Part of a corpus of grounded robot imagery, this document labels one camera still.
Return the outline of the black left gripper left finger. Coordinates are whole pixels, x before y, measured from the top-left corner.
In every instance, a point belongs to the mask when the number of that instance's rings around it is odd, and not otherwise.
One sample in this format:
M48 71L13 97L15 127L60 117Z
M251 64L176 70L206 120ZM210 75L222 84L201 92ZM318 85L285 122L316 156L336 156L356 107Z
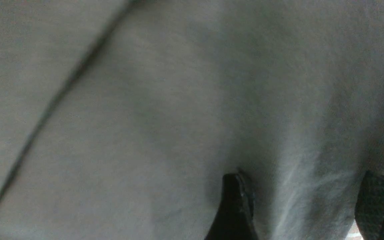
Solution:
M254 202L252 181L243 171L223 175L220 204L205 239L257 240Z

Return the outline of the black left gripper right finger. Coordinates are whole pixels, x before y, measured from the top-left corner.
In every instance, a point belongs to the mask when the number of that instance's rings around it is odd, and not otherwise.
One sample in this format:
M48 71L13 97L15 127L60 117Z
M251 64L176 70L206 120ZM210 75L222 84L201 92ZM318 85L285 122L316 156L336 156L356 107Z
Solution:
M364 240L384 240L384 176L368 171L355 205L355 222Z

